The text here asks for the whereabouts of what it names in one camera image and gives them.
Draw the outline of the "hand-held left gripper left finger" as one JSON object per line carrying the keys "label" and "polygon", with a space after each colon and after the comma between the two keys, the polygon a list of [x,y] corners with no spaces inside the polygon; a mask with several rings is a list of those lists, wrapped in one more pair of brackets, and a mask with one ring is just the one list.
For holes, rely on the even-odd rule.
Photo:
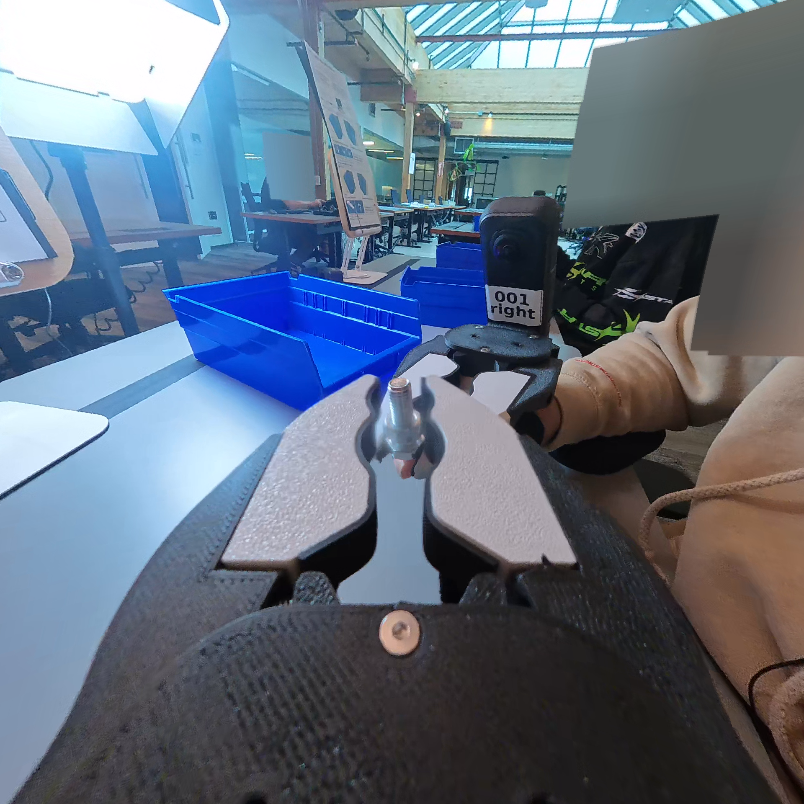
{"label": "hand-held left gripper left finger", "polygon": [[376,549],[369,467],[379,381],[362,376],[288,425],[220,558],[223,568],[324,573],[334,586]]}

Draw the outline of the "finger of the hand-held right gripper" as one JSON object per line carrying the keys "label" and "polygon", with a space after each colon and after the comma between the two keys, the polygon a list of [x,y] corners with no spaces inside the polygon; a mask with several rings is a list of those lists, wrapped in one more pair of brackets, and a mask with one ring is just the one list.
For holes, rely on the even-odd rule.
{"label": "finger of the hand-held right gripper", "polygon": [[407,378],[410,385],[421,385],[421,380],[430,376],[448,378],[457,372],[457,364],[447,356],[427,354],[411,367],[405,369],[400,377]]}
{"label": "finger of the hand-held right gripper", "polygon": [[510,423],[510,408],[530,382],[531,377],[517,371],[486,371],[474,377],[471,397]]}

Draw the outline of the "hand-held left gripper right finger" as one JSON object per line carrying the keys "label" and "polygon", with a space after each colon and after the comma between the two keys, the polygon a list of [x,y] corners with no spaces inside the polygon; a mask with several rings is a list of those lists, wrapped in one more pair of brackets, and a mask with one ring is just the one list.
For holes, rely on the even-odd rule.
{"label": "hand-held left gripper right finger", "polygon": [[531,571],[578,574],[577,553],[516,431],[443,378],[423,378],[421,391],[423,539],[441,591],[464,591],[483,573],[507,586]]}

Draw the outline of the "large silver hex bolt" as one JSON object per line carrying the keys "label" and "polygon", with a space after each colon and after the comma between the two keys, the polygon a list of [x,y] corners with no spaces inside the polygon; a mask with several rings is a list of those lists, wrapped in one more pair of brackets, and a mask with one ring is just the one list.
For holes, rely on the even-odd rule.
{"label": "large silver hex bolt", "polygon": [[437,463],[437,434],[431,421],[434,397],[421,377],[392,379],[374,425],[375,457],[391,458],[403,479],[427,480]]}

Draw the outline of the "blue plastic bin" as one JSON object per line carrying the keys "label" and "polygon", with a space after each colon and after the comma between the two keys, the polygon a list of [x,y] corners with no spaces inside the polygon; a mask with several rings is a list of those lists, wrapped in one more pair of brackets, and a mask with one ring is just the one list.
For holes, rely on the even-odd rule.
{"label": "blue plastic bin", "polygon": [[482,269],[407,267],[401,276],[400,295],[418,302],[422,325],[449,329],[487,324]]}
{"label": "blue plastic bin", "polygon": [[300,411],[363,375],[387,381],[421,344],[415,300],[313,276],[164,294],[201,363]]}
{"label": "blue plastic bin", "polygon": [[484,269],[482,247],[479,243],[440,243],[436,250],[436,266],[482,271]]}

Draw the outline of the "person's right forearm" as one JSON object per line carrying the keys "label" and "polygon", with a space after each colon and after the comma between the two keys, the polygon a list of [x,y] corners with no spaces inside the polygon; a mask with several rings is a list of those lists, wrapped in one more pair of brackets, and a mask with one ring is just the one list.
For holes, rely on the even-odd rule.
{"label": "person's right forearm", "polygon": [[575,358],[561,369],[554,400],[539,414],[544,446],[595,437],[683,431],[729,417],[776,358],[712,356],[691,348],[698,297],[661,322]]}

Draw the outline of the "wooden desk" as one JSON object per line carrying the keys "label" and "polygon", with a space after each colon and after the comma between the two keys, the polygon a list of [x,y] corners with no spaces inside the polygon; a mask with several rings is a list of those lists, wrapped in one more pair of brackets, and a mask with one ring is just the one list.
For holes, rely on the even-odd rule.
{"label": "wooden desk", "polygon": [[158,222],[151,227],[124,228],[104,234],[105,245],[87,232],[70,234],[74,251],[72,270],[88,270],[99,276],[113,298],[113,308],[125,337],[137,335],[135,313],[122,268],[161,263],[168,288],[184,287],[185,280],[178,264],[176,243],[180,240],[218,236],[220,227]]}
{"label": "wooden desk", "polygon": [[343,258],[343,227],[338,216],[314,211],[243,212],[253,228],[253,248],[274,255],[270,273],[299,273],[310,260],[339,268]]}

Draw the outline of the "cardboard sign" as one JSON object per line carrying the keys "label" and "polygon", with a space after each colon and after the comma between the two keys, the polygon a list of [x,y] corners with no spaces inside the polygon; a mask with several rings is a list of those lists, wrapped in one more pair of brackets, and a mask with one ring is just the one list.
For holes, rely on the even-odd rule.
{"label": "cardboard sign", "polygon": [[310,82],[330,139],[329,164],[338,215],[347,244],[341,271],[347,284],[372,286],[383,273],[367,270],[363,261],[369,239],[382,231],[376,185],[368,162],[356,108],[346,77],[306,43],[299,58]]}

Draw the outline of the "person's beige hoodie torso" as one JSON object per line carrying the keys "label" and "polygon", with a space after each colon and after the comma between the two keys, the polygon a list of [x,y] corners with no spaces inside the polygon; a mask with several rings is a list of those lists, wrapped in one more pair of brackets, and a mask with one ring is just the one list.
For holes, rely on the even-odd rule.
{"label": "person's beige hoodie torso", "polygon": [[[802,468],[803,360],[782,359],[713,441],[698,487]],[[671,588],[802,787],[802,481],[691,502]]]}

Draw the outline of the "white instruction sheet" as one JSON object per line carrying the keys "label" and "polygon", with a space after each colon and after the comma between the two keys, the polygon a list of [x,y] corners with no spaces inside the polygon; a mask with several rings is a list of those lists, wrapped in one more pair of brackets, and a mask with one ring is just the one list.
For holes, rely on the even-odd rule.
{"label": "white instruction sheet", "polygon": [[1,262],[19,263],[50,258],[15,202],[1,188]]}

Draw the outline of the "studio softbox light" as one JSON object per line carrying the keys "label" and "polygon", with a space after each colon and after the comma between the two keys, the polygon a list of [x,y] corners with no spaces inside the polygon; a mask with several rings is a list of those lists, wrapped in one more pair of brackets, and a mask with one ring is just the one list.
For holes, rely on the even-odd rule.
{"label": "studio softbox light", "polygon": [[125,336],[139,329],[85,150],[164,152],[228,27],[219,1],[2,2],[2,128],[61,162]]}

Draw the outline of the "beige hoodie drawstring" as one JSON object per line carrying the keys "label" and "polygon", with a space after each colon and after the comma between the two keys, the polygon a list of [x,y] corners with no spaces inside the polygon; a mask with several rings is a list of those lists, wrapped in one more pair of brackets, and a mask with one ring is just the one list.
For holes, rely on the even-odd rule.
{"label": "beige hoodie drawstring", "polygon": [[770,487],[796,483],[803,480],[803,468],[791,469],[785,472],[771,474],[764,477],[754,477],[729,483],[693,487],[685,490],[673,491],[657,497],[650,503],[640,520],[638,529],[638,544],[647,554],[649,548],[649,533],[659,512],[670,505],[684,502],[705,501],[720,497],[741,495],[749,491],[761,490]]}

